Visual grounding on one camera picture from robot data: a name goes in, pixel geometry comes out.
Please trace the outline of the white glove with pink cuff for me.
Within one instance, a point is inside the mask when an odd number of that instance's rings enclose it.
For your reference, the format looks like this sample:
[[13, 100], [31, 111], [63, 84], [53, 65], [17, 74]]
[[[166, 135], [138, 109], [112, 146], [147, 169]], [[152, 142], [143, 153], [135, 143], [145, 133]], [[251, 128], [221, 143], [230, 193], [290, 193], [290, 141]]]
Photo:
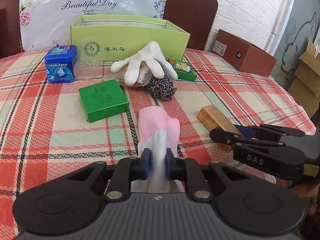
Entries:
[[159, 106], [140, 109], [138, 118], [139, 143], [138, 156], [143, 150], [151, 151], [151, 170], [147, 180], [136, 180], [131, 191], [145, 193], [176, 193], [184, 191], [178, 180], [169, 181], [166, 175], [165, 160], [167, 149], [178, 156], [177, 147], [180, 138], [178, 119], [168, 115]]

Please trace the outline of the white work glove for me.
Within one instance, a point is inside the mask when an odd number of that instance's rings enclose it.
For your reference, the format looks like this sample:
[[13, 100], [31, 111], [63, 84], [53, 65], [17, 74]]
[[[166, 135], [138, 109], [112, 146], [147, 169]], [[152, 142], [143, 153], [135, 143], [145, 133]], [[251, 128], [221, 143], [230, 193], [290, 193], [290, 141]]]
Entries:
[[155, 41], [149, 42], [144, 48], [134, 55], [111, 64], [111, 72], [117, 73], [125, 66], [125, 85], [132, 86], [138, 81], [140, 67], [145, 63], [154, 77], [162, 79], [167, 73], [172, 80], [177, 80], [178, 75], [172, 65], [165, 59], [159, 44]]

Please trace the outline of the clear plastic cup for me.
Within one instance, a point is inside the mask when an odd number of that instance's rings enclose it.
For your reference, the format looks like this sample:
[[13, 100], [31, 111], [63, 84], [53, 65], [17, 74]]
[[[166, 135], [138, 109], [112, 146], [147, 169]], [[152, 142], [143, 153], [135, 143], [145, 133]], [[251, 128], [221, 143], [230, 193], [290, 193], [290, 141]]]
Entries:
[[101, 63], [101, 46], [93, 38], [85, 38], [77, 45], [75, 79], [85, 80], [98, 77]]

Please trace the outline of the golden orange small box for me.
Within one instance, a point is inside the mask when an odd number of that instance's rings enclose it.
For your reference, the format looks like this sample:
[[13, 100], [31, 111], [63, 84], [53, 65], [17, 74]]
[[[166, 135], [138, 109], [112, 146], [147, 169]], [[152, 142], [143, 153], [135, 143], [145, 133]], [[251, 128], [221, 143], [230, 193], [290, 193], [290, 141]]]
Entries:
[[236, 126], [214, 105], [203, 106], [197, 118], [208, 131], [219, 127], [224, 131], [240, 134]]

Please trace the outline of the cardboard boxes on floor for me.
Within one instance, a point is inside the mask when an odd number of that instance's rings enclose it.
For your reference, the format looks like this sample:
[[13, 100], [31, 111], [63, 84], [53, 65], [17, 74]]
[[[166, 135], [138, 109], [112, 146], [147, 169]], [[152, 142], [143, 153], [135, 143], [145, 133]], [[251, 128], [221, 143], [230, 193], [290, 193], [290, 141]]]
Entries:
[[312, 118], [319, 107], [319, 31], [314, 42], [308, 40], [306, 50], [299, 60], [295, 79], [288, 93]]

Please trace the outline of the green flat box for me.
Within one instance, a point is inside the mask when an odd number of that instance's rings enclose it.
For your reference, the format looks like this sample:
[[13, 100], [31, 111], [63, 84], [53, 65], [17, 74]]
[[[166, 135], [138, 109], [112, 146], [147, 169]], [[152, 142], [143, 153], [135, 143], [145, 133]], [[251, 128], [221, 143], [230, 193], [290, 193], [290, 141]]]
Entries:
[[86, 118], [93, 123], [129, 109], [129, 99], [116, 80], [108, 80], [79, 89]]

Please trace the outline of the brown cardboard box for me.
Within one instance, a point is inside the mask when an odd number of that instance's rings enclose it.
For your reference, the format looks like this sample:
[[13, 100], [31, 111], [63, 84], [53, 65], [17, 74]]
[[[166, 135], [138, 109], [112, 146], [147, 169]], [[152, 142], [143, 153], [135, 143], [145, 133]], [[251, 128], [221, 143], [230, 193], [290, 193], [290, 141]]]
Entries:
[[213, 52], [241, 72], [268, 77], [277, 59], [254, 44], [220, 29]]

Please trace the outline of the green floral small box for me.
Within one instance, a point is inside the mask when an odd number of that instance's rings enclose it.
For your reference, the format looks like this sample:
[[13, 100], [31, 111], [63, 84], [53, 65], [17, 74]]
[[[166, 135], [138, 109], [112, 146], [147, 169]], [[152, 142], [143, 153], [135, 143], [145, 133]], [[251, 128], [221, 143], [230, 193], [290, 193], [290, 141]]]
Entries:
[[178, 75], [179, 80], [194, 82], [197, 78], [196, 71], [194, 67], [188, 62], [184, 61], [174, 61], [168, 59], [168, 62], [172, 65], [173, 69]]

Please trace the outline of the steel wool scrubber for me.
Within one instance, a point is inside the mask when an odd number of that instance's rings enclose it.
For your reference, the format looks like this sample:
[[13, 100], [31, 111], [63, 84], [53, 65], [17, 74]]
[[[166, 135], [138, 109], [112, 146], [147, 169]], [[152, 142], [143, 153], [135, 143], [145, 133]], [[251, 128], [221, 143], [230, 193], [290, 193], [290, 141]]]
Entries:
[[162, 79], [153, 76], [145, 87], [152, 97], [160, 100], [171, 100], [177, 90], [167, 73], [164, 74]]

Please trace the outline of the plaid bed sheet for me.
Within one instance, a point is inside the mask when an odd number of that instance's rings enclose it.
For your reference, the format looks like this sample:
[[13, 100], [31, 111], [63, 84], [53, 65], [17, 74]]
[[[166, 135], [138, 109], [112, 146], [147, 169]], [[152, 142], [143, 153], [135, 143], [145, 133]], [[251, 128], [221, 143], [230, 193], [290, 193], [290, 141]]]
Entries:
[[187, 50], [184, 57], [197, 79], [176, 81], [171, 100], [156, 100], [140, 87], [125, 88], [128, 112], [89, 123], [79, 89], [100, 82], [108, 63], [95, 79], [51, 84], [45, 54], [41, 50], [1, 59], [1, 239], [18, 233], [12, 205], [23, 191], [93, 161], [114, 164], [134, 155], [138, 114], [144, 107], [160, 106], [179, 120], [179, 155], [200, 164], [222, 161], [270, 182], [272, 176], [234, 161], [231, 153], [211, 141], [197, 119], [200, 109], [215, 105], [237, 125], [263, 123], [315, 132], [304, 109], [274, 79], [239, 72], [217, 55], [199, 50]]

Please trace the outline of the blue gum container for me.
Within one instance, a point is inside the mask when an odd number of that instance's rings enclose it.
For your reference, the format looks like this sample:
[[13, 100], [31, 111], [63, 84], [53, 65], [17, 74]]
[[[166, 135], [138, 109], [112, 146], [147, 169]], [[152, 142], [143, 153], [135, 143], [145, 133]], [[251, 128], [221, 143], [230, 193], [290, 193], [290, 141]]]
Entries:
[[74, 81], [74, 66], [77, 60], [75, 45], [55, 46], [44, 58], [48, 83]]

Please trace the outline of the dark brown wooden headboard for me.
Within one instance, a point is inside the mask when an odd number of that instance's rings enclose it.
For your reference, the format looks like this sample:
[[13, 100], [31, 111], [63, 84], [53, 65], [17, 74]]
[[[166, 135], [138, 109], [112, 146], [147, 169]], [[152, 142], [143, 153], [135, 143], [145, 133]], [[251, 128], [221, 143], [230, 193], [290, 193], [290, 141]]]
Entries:
[[[1, 0], [1, 58], [22, 52], [19, 0]], [[164, 18], [190, 35], [188, 48], [205, 50], [215, 16], [217, 0], [167, 0]]]

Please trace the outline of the large green cardboard box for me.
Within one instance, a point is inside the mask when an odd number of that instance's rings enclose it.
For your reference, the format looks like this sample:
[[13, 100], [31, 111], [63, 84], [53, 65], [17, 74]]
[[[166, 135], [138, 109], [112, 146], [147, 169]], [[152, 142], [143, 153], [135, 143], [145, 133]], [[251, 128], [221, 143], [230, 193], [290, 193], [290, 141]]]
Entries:
[[166, 59], [180, 61], [190, 34], [168, 20], [134, 15], [83, 15], [71, 25], [71, 44], [83, 60], [119, 61], [149, 42]]

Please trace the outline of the floral Beautiful Day pillow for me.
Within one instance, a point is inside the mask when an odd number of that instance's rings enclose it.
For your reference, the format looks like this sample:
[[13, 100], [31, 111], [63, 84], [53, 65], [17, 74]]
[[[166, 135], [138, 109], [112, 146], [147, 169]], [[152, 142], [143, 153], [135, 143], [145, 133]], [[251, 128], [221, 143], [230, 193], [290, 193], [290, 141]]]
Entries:
[[69, 45], [70, 27], [82, 15], [112, 14], [162, 18], [167, 0], [20, 0], [25, 51]]

